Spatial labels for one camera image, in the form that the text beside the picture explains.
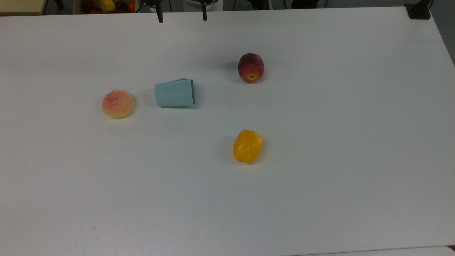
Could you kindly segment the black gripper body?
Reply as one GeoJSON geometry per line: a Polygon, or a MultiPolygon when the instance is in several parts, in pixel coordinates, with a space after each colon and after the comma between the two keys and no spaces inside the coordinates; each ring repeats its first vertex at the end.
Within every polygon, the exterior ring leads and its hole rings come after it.
{"type": "MultiPolygon", "coordinates": [[[[161,6],[161,2],[163,0],[141,0],[141,5],[147,5],[151,8],[157,8],[161,6]]],[[[196,5],[206,6],[206,8],[210,8],[209,6],[218,2],[217,0],[187,0],[189,3],[193,3],[196,5]]]]}

